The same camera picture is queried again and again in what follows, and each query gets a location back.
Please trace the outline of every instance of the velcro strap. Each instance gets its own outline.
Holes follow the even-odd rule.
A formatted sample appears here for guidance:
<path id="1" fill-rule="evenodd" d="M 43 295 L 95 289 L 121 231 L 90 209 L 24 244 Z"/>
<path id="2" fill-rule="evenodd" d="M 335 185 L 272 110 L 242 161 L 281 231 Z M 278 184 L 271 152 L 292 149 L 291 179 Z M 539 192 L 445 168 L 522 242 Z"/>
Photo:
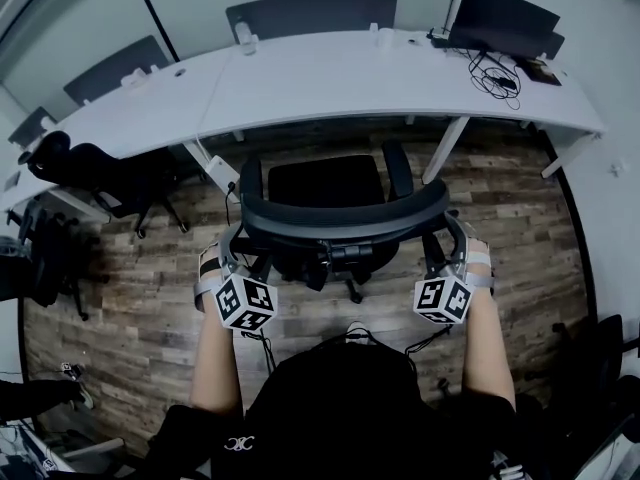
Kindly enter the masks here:
<path id="1" fill-rule="evenodd" d="M 491 266 L 491 257 L 484 252 L 469 251 L 467 255 L 467 263 L 482 263 L 487 267 Z"/>
<path id="2" fill-rule="evenodd" d="M 212 270 L 220 270 L 220 259 L 213 258 L 209 261 L 205 261 L 200 266 L 200 277 L 205 275 L 207 272 L 211 272 Z"/>
<path id="3" fill-rule="evenodd" d="M 220 278 L 212 277 L 209 279 L 205 279 L 204 281 L 200 281 L 193 285 L 193 302 L 196 305 L 196 309 L 198 311 L 202 311 L 204 313 L 204 304 L 202 303 L 202 295 L 206 292 L 214 292 L 218 291 L 218 288 L 222 286 L 222 282 Z"/>
<path id="4" fill-rule="evenodd" d="M 479 276 L 478 274 L 467 272 L 464 282 L 476 288 L 493 288 L 494 280 L 493 277 Z"/>

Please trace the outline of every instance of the black shirt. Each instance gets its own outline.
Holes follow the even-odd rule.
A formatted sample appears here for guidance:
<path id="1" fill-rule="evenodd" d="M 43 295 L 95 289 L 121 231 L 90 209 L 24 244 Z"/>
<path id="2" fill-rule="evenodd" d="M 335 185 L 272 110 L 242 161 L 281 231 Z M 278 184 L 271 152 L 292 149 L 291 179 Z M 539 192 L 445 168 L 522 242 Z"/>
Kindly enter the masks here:
<path id="1" fill-rule="evenodd" d="M 420 398 L 415 366 L 383 345 L 332 344 L 282 362 L 244 419 L 172 407 L 145 460 L 148 478 L 375 475 L 481 478 L 494 451 L 522 456 L 499 397 L 468 395 L 456 417 Z"/>

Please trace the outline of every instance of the person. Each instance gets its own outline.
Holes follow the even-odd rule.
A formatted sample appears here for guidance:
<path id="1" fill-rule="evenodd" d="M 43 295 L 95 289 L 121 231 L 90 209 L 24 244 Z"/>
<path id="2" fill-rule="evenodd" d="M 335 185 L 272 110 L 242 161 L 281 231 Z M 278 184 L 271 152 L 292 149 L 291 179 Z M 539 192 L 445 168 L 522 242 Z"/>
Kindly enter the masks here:
<path id="1" fill-rule="evenodd" d="M 32 380 L 20 384 L 0 380 L 0 422 L 31 418 L 56 405 L 80 402 L 93 409 L 93 399 L 80 382 Z"/>
<path id="2" fill-rule="evenodd" d="M 478 240 L 470 250 L 489 254 Z M 220 276 L 211 270 L 216 256 L 216 246 L 204 255 L 202 279 Z M 483 263 L 468 269 L 491 275 Z M 221 325 L 211 293 L 204 298 L 191 407 L 169 409 L 139 471 L 143 478 L 195 478 L 207 459 L 214 478 L 529 474 L 534 461 L 488 288 L 477 288 L 470 304 L 455 417 L 428 407 L 412 361 L 358 324 L 344 338 L 281 362 L 243 417 L 232 331 Z"/>

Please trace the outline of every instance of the floor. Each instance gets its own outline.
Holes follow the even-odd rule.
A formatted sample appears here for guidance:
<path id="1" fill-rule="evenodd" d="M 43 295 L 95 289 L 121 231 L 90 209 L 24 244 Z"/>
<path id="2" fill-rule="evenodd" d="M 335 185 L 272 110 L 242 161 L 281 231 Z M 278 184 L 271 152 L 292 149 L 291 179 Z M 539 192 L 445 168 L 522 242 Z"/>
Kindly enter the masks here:
<path id="1" fill-rule="evenodd" d="M 379 145 L 393 136 L 403 141 L 418 187 L 445 127 L 444 120 L 426 119 L 412 127 L 401 119 L 325 121 L 247 133 L 244 144 L 222 139 L 217 152 L 236 169 L 247 149 L 260 152 L 265 173 L 279 163 L 371 153 L 387 188 Z M 553 323 L 562 321 L 571 329 L 587 314 L 580 256 L 562 192 L 555 180 L 539 175 L 548 162 L 542 146 L 516 124 L 475 120 L 441 173 L 451 206 L 491 245 L 517 391 L 543 402 L 549 396 L 548 380 L 527 381 L 525 373 L 553 363 L 559 345 Z M 197 179 L 183 185 L 172 200 L 191 223 L 187 234 L 161 209 L 154 210 L 145 240 L 131 233 L 133 219 L 87 226 L 102 239 L 93 270 L 111 276 L 107 285 L 82 286 L 88 322 L 75 315 L 66 297 L 46 309 L 27 301 L 30 371 L 56 368 L 62 361 L 80 363 L 96 401 L 91 412 L 68 407 L 50 411 L 40 418 L 49 430 L 75 428 L 93 439 L 122 437 L 130 452 L 143 455 L 167 408 L 187 402 L 202 320 L 193 309 L 191 291 L 197 254 L 227 224 L 223 194 Z M 231 206 L 233 221 L 239 211 Z M 362 305 L 349 301 L 343 284 L 316 293 L 283 283 L 274 274 L 281 316 L 266 334 L 276 361 L 344 332 L 354 320 L 399 350 L 438 329 L 411 312 L 414 283 L 424 275 L 419 240 L 402 244 L 396 258 L 362 287 Z M 267 378 L 266 363 L 259 342 L 238 337 L 235 344 L 248 407 Z M 459 391 L 463 348 L 464 327 L 458 326 L 413 356 L 426 401 L 441 398 L 441 378 L 449 380 L 453 393 Z"/>

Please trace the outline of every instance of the desk surface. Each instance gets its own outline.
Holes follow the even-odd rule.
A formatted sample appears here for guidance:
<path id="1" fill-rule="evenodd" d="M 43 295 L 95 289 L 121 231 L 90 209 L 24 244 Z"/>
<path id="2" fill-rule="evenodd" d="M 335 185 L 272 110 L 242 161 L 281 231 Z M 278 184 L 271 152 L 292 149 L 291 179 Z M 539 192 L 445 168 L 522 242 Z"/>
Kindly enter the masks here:
<path id="1" fill-rule="evenodd" d="M 411 37 L 422 44 L 409 44 Z M 72 145 L 89 142 L 117 158 L 234 130 L 349 115 L 497 117 L 606 131 L 579 83 L 553 63 L 562 87 L 522 74 L 519 110 L 477 90 L 468 63 L 432 48 L 420 33 L 396 31 L 387 50 L 368 31 L 284 37 L 261 41 L 251 56 L 230 47 L 173 64 L 139 87 L 82 107 L 58 128 Z M 55 187 L 26 166 L 20 172 L 0 210 Z"/>
<path id="2" fill-rule="evenodd" d="M 200 128 L 215 135 L 268 124 L 363 114 L 445 114 L 543 122 L 585 131 L 605 126 L 574 79 L 556 69 L 562 87 L 520 72 L 520 109 L 477 90 L 469 61 L 408 43 L 420 34 L 396 31 L 393 48 L 370 32 L 330 32 L 261 41 L 255 55 L 233 49 Z"/>

